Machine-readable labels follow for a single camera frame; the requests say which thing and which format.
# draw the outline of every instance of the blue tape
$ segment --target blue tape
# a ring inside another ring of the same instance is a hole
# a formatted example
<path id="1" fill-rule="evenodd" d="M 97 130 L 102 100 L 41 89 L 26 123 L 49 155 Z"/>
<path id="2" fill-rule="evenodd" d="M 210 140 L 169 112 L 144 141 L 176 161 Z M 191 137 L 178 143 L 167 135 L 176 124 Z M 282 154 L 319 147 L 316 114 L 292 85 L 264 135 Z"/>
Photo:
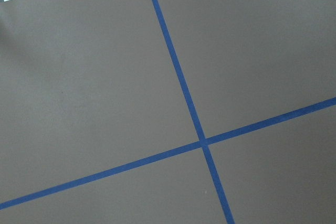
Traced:
<path id="1" fill-rule="evenodd" d="M 160 24 L 160 27 L 161 27 L 161 30 L 162 30 L 162 33 L 163 33 L 164 40 L 166 42 L 169 54 L 170 54 L 171 59 L 172 59 L 172 62 L 173 62 L 174 68 L 175 68 L 175 72 L 176 72 L 177 77 L 179 79 L 181 89 L 182 89 L 185 101 L 186 101 L 188 109 L 189 109 L 190 116 L 191 116 L 192 121 L 194 123 L 198 139 L 201 143 L 202 150 L 203 150 L 203 153 L 204 153 L 204 157 L 205 157 L 206 162 L 208 164 L 208 168 L 209 168 L 213 183 L 215 185 L 215 188 L 216 188 L 216 191 L 217 191 L 217 194 L 218 194 L 218 197 L 219 197 L 219 201 L 221 203 L 226 221 L 227 221 L 228 224 L 234 224 L 235 222 L 233 220 L 233 216 L 232 216 L 229 204 L 227 202 L 227 199 L 226 199 L 226 196 L 225 196 L 225 193 L 224 193 L 224 190 L 223 190 L 223 185 L 222 185 L 222 183 L 219 179 L 219 175 L 218 175 L 214 160 L 212 158 L 209 147 L 206 143 L 205 135 L 204 135 L 201 123 L 199 121 L 194 102 L 193 102 L 192 97 L 190 95 L 189 88 L 188 88 L 187 83 L 185 81 L 181 65 L 178 61 L 179 59 L 177 58 L 173 42 L 171 40 L 166 22 L 164 20 L 164 17 L 163 17 L 163 14 L 162 14 L 162 11 L 161 11 L 161 8 L 160 8 L 160 5 L 159 5 L 159 1 L 158 0 L 152 0 L 152 3 L 153 3 L 153 6 L 154 6 L 154 9 L 155 9 L 155 12 L 156 12 L 156 16 L 158 17 L 158 20 L 159 20 L 159 24 Z"/>
<path id="2" fill-rule="evenodd" d="M 31 201 L 31 200 L 34 200 L 34 199 L 45 197 L 45 196 L 48 196 L 48 195 L 51 195 L 51 194 L 55 194 L 55 193 L 58 193 L 60 191 L 64 191 L 64 190 L 67 190 L 67 189 L 70 189 L 70 188 L 73 188 L 73 187 L 84 185 L 84 184 L 87 184 L 89 182 L 93 182 L 93 181 L 96 181 L 96 180 L 99 180 L 99 179 L 102 179 L 102 178 L 106 178 L 106 177 L 109 177 L 109 176 L 112 176 L 112 175 L 115 175 L 115 174 L 118 174 L 118 173 L 122 173 L 122 172 L 125 172 L 127 170 L 131 170 L 131 169 L 143 166 L 143 165 L 147 165 L 147 164 L 159 161 L 159 160 L 163 160 L 163 159 L 166 159 L 166 158 L 178 155 L 178 154 L 189 152 L 189 151 L 198 149 L 200 147 L 201 147 L 201 144 L 199 142 L 187 144 L 187 145 L 172 149 L 170 151 L 162 152 L 162 153 L 150 156 L 150 157 L 146 157 L 146 158 L 134 161 L 134 162 L 130 162 L 130 163 L 127 163 L 125 165 L 121 165 L 121 166 L 118 166 L 118 167 L 115 167 L 115 168 L 112 168 L 112 169 L 109 169 L 109 170 L 105 170 L 105 171 L 100 172 L 100 173 L 96 173 L 96 174 L 93 174 L 93 175 L 89 175 L 87 177 L 79 178 L 79 179 L 76 179 L 76 180 L 58 185 L 58 186 L 50 187 L 48 189 L 38 191 L 38 192 L 33 193 L 33 194 L 29 194 L 29 195 L 26 195 L 26 196 L 22 196 L 22 197 L 19 197 L 19 198 L 12 199 L 12 200 L 6 201 L 4 203 L 1 203 L 0 204 L 0 210 L 8 208 L 8 207 L 16 206 L 16 205 L 19 205 L 21 203 L 28 202 L 28 201 Z"/>
<path id="3" fill-rule="evenodd" d="M 297 118 L 299 116 L 306 115 L 306 114 L 309 114 L 309 113 L 312 113 L 318 110 L 322 110 L 322 109 L 325 109 L 325 108 L 328 108 L 334 105 L 336 105 L 336 97 L 301 108 L 301 109 L 298 109 L 298 110 L 288 112 L 286 114 L 276 116 L 274 118 L 269 118 L 269 119 L 266 119 L 266 120 L 263 120 L 257 123 L 253 123 L 248 126 L 244 126 L 244 127 L 241 127 L 241 128 L 238 128 L 238 129 L 235 129 L 235 130 L 232 130 L 232 131 L 229 131 L 229 132 L 217 135 L 217 136 L 209 137 L 207 138 L 206 141 L 207 141 L 207 144 L 214 144 L 214 143 L 217 143 L 223 140 L 227 140 L 229 138 L 233 138 L 233 137 L 240 136 L 240 135 L 252 132 L 252 131 L 256 131 L 256 130 L 259 130 L 259 129 L 262 129 L 262 128 L 265 128 L 265 127 L 268 127 L 268 126 L 271 126 L 277 123 L 281 123 L 281 122 L 284 122 L 284 121 L 287 121 L 293 118 Z"/>

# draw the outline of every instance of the floor tile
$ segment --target floor tile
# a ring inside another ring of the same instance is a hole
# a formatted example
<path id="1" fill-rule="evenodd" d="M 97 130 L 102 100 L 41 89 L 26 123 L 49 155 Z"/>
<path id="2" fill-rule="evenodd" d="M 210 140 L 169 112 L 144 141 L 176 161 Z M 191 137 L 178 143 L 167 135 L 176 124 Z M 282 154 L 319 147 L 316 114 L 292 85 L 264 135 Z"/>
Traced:
<path id="1" fill-rule="evenodd" d="M 1 223 L 226 223 L 201 150 L 2 210 Z"/>
<path id="2" fill-rule="evenodd" d="M 239 223 L 336 222 L 336 108 L 210 146 Z"/>
<path id="3" fill-rule="evenodd" d="M 159 0 L 207 137 L 336 93 L 334 0 Z"/>
<path id="4" fill-rule="evenodd" d="M 0 4 L 0 201 L 197 141 L 151 0 Z"/>

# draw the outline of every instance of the blue line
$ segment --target blue line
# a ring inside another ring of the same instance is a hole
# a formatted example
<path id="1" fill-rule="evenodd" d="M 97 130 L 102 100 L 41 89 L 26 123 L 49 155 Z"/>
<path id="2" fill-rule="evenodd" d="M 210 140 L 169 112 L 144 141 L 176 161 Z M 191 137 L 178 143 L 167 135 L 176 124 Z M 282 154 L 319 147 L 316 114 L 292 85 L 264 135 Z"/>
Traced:
<path id="1" fill-rule="evenodd" d="M 288 112 L 286 114 L 275 116 L 274 118 L 269 118 L 269 119 L 266 119 L 266 120 L 263 120 L 257 123 L 253 123 L 248 126 L 244 126 L 244 127 L 241 127 L 241 128 L 238 128 L 238 129 L 235 129 L 235 130 L 232 130 L 232 131 L 229 131 L 229 132 L 217 135 L 217 136 L 209 137 L 207 138 L 207 143 L 214 144 L 214 143 L 217 143 L 223 140 L 227 140 L 229 138 L 233 138 L 233 137 L 240 136 L 240 135 L 252 132 L 252 131 L 256 131 L 256 130 L 259 130 L 259 129 L 262 129 L 262 128 L 265 128 L 265 127 L 268 127 L 268 126 L 271 126 L 277 123 L 281 123 L 281 122 L 284 122 L 284 121 L 287 121 L 293 118 L 297 118 L 299 116 L 306 115 L 306 114 L 309 114 L 309 113 L 312 113 L 318 110 L 322 110 L 322 109 L 325 109 L 325 108 L 328 108 L 334 105 L 336 105 L 336 97 L 301 108 L 301 109 L 298 109 L 298 110 Z"/>
<path id="2" fill-rule="evenodd" d="M 50 187 L 48 189 L 38 191 L 38 192 L 33 193 L 33 194 L 29 194 L 29 195 L 26 195 L 26 196 L 22 196 L 22 197 L 19 197 L 19 198 L 12 199 L 12 200 L 6 201 L 4 203 L 1 203 L 0 204 L 0 210 L 8 208 L 8 207 L 16 206 L 16 205 L 19 205 L 21 203 L 28 202 L 28 201 L 31 201 L 31 200 L 34 200 L 34 199 L 45 197 L 45 196 L 48 196 L 48 195 L 51 195 L 51 194 L 55 194 L 55 193 L 58 193 L 60 191 L 64 191 L 64 190 L 67 190 L 67 189 L 70 189 L 70 188 L 73 188 L 73 187 L 84 185 L 84 184 L 87 184 L 89 182 L 93 182 L 93 181 L 96 181 L 96 180 L 99 180 L 99 179 L 102 179 L 102 178 L 106 178 L 106 177 L 109 177 L 109 176 L 112 176 L 112 175 L 115 175 L 115 174 L 118 174 L 118 173 L 122 173 L 122 172 L 125 172 L 127 170 L 131 170 L 131 169 L 143 166 L 143 165 L 147 165 L 147 164 L 159 161 L 159 160 L 163 160 L 163 159 L 166 159 L 166 158 L 178 155 L 178 154 L 189 152 L 189 151 L 198 149 L 200 147 L 201 147 L 201 145 L 200 145 L 199 142 L 194 142 L 194 143 L 191 143 L 191 144 L 187 144 L 187 145 L 172 149 L 170 151 L 155 154 L 155 155 L 152 155 L 150 157 L 146 157 L 146 158 L 143 158 L 143 159 L 140 159 L 140 160 L 137 160 L 137 161 L 134 161 L 134 162 L 130 162 L 130 163 L 127 163 L 127 164 L 124 164 L 124 165 L 121 165 L 121 166 L 118 166 L 118 167 L 115 167 L 115 168 L 112 168 L 112 169 L 109 169 L 109 170 L 105 170 L 103 172 L 99 172 L 99 173 L 96 173 L 96 174 L 93 174 L 93 175 L 89 175 L 87 177 L 79 178 L 79 179 L 76 179 L 76 180 L 58 185 L 58 186 Z"/>
<path id="3" fill-rule="evenodd" d="M 183 92 L 185 101 L 187 103 L 188 109 L 189 109 L 190 116 L 193 120 L 198 139 L 201 143 L 202 150 L 203 150 L 203 153 L 204 153 L 204 157 L 205 157 L 206 162 L 208 164 L 208 168 L 209 168 L 213 183 L 215 185 L 215 188 L 216 188 L 216 191 L 217 191 L 217 194 L 218 194 L 218 197 L 219 197 L 219 201 L 221 203 L 226 221 L 227 221 L 228 224 L 234 224 L 235 222 L 234 222 L 229 204 L 227 202 L 222 183 L 219 179 L 219 175 L 218 175 L 214 160 L 212 158 L 209 147 L 206 143 L 206 138 L 205 138 L 201 123 L 199 121 L 195 105 L 194 105 L 192 97 L 190 95 L 189 88 L 188 88 L 187 83 L 185 81 L 181 65 L 178 61 L 179 59 L 177 58 L 173 42 L 171 40 L 166 22 L 164 20 L 164 17 L 163 17 L 163 14 L 162 14 L 162 11 L 161 11 L 161 8 L 160 8 L 160 5 L 159 5 L 159 1 L 158 0 L 152 0 L 152 3 L 153 3 L 153 6 L 154 6 L 154 9 L 155 9 L 155 12 L 156 12 L 156 16 L 158 17 L 159 24 L 160 24 L 160 27 L 161 27 L 161 30 L 162 30 L 162 33 L 163 33 L 163 37 L 164 37 L 164 40 L 165 40 L 166 45 L 168 47 L 168 51 L 169 51 L 169 54 L 171 56 L 171 59 L 172 59 L 177 77 L 179 79 L 179 82 L 180 82 L 180 85 L 181 85 L 181 88 L 182 88 L 182 92 Z"/>

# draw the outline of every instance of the floor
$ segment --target floor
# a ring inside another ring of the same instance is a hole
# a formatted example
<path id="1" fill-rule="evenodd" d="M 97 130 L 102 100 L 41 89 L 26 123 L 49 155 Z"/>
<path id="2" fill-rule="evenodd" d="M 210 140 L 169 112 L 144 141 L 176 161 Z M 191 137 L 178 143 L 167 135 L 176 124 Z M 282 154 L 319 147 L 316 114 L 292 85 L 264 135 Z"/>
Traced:
<path id="1" fill-rule="evenodd" d="M 336 222 L 334 0 L 0 3 L 1 223 Z"/>

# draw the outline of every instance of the blue grid line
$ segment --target blue grid line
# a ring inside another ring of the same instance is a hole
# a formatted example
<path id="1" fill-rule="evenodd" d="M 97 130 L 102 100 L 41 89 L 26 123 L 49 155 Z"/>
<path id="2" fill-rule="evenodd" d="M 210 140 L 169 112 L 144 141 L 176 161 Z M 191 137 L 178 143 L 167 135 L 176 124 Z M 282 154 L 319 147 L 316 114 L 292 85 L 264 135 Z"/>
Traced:
<path id="1" fill-rule="evenodd" d="M 214 162 L 213 157 L 211 155 L 209 146 L 207 145 L 207 141 L 206 141 L 201 123 L 199 121 L 194 102 L 193 102 L 192 97 L 190 95 L 189 88 L 188 88 L 186 80 L 184 78 L 181 65 L 178 61 L 179 59 L 176 55 L 176 51 L 175 51 L 173 42 L 171 40 L 166 22 L 164 20 L 164 17 L 163 17 L 163 14 L 162 14 L 162 11 L 161 11 L 161 8 L 160 8 L 160 5 L 159 5 L 159 1 L 158 0 L 152 0 L 152 3 L 153 3 L 153 6 L 154 6 L 154 9 L 155 9 L 156 16 L 159 20 L 159 24 L 160 24 L 160 27 L 161 27 L 161 30 L 162 30 L 162 33 L 163 33 L 164 40 L 166 42 L 169 54 L 170 54 L 171 59 L 172 59 L 172 62 L 173 62 L 174 68 L 175 68 L 175 72 L 176 72 L 177 77 L 179 79 L 181 89 L 182 89 L 185 101 L 186 101 L 188 109 L 189 109 L 190 116 L 191 116 L 192 121 L 194 123 L 196 133 L 197 133 L 197 136 L 198 136 L 198 140 L 201 143 L 203 154 L 204 154 L 204 157 L 206 159 L 206 162 L 207 162 L 207 165 L 208 165 L 208 168 L 209 168 L 214 186 L 216 188 L 217 195 L 218 195 L 219 201 L 221 203 L 221 207 L 223 209 L 226 221 L 227 221 L 228 224 L 234 224 L 235 221 L 234 221 L 233 215 L 231 213 L 229 204 L 227 202 L 227 198 L 225 196 L 223 185 L 220 181 L 220 178 L 219 178 L 219 175 L 218 175 L 218 172 L 217 172 L 217 169 L 216 169 L 216 165 L 215 165 L 215 162 Z"/>
<path id="2" fill-rule="evenodd" d="M 252 131 L 256 131 L 256 130 L 268 127 L 268 126 L 272 126 L 274 124 L 278 124 L 278 123 L 281 123 L 287 120 L 291 120 L 299 116 L 306 115 L 306 114 L 309 114 L 309 113 L 312 113 L 318 110 L 322 110 L 322 109 L 325 109 L 325 108 L 328 108 L 334 105 L 336 105 L 336 97 L 319 102 L 319 103 L 315 103 L 313 105 L 300 108 L 298 110 L 294 110 L 294 111 L 291 111 L 291 112 L 288 112 L 282 115 L 278 115 L 273 118 L 269 118 L 269 119 L 266 119 L 266 120 L 263 120 L 257 123 L 253 123 L 253 124 L 250 124 L 250 125 L 247 125 L 247 126 L 244 126 L 244 127 L 241 127 L 241 128 L 238 128 L 238 129 L 235 129 L 235 130 L 223 133 L 223 134 L 209 137 L 206 139 L 206 141 L 208 144 L 214 144 L 214 143 L 217 143 L 223 140 L 227 140 L 229 138 L 233 138 L 236 136 L 240 136 L 240 135 L 252 132 Z"/>
<path id="3" fill-rule="evenodd" d="M 8 207 L 12 207 L 12 206 L 16 206 L 34 199 L 38 199 L 38 198 L 42 198 L 51 194 L 55 194 L 58 193 L 60 191 L 64 191 L 73 187 L 77 187 L 80 185 L 84 185 L 102 178 L 106 178 L 106 177 L 110 177 L 112 175 L 118 174 L 118 173 L 122 173 L 125 172 L 127 170 L 131 170 L 143 165 L 147 165 L 147 164 L 151 164 L 154 163 L 156 161 L 160 161 L 172 156 L 176 156 L 178 154 L 182 154 L 185 152 L 189 152 L 195 149 L 198 149 L 201 147 L 200 142 L 194 142 L 191 144 L 187 144 L 187 145 L 183 145 L 181 147 L 166 151 L 166 152 L 161 152 L 159 154 L 155 154 L 146 158 L 142 158 L 140 160 L 134 161 L 134 162 L 130 162 L 121 166 L 117 166 L 115 168 L 109 169 L 109 170 L 104 170 L 102 172 L 93 174 L 93 175 L 89 175 L 83 178 L 79 178 L 79 179 L 75 179 L 72 180 L 70 182 L 58 185 L 58 186 L 54 186 L 54 187 L 50 187 L 48 189 L 45 190 L 41 190 L 38 191 L 36 193 L 32 193 L 26 196 L 22 196 L 16 199 L 12 199 L 9 201 L 6 201 L 4 203 L 0 204 L 0 210 L 8 208 Z"/>

